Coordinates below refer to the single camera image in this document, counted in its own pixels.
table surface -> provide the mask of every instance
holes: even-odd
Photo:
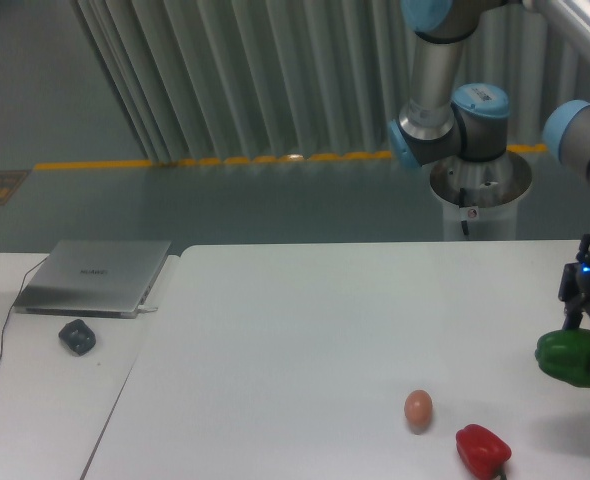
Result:
[[[590,478],[590,389],[533,356],[577,244],[190,248],[86,478],[469,479],[470,423],[512,447],[512,480]]]
[[[45,257],[0,254],[0,335],[22,277]],[[152,303],[177,260],[169,257]],[[0,365],[0,480],[82,476],[155,315],[84,318],[97,344],[83,357],[57,336],[73,317],[11,315]]]

egg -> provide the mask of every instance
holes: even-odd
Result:
[[[433,401],[424,390],[415,390],[404,403],[404,415],[411,429],[418,433],[431,423],[433,418]]]

laptop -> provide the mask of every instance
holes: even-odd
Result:
[[[135,318],[171,242],[62,240],[15,302],[20,313]]]

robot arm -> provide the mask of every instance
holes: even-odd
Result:
[[[508,98],[490,85],[469,86],[451,98],[464,41],[482,13],[506,0],[402,0],[417,35],[411,92],[389,124],[391,144],[407,167],[452,155],[497,158],[506,148]]]

black cable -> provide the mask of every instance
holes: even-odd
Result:
[[[4,355],[4,332],[6,332],[6,326],[8,325],[8,320],[11,318],[11,312],[13,311],[13,305],[15,305],[15,302],[17,301],[20,294],[22,293],[22,290],[24,289],[24,283],[26,282],[26,277],[28,277],[28,275],[33,270],[35,270],[37,267],[39,267],[45,261],[46,261],[46,258],[44,260],[42,260],[41,262],[39,262],[37,265],[35,265],[33,268],[31,268],[28,272],[26,272],[24,274],[24,278],[22,279],[22,284],[19,287],[19,292],[17,292],[17,296],[15,297],[15,300],[13,300],[13,303],[11,304],[10,308],[8,309],[8,313],[6,314],[6,320],[4,320],[4,326],[2,327],[2,335],[0,337],[0,363],[2,363],[2,355]]]

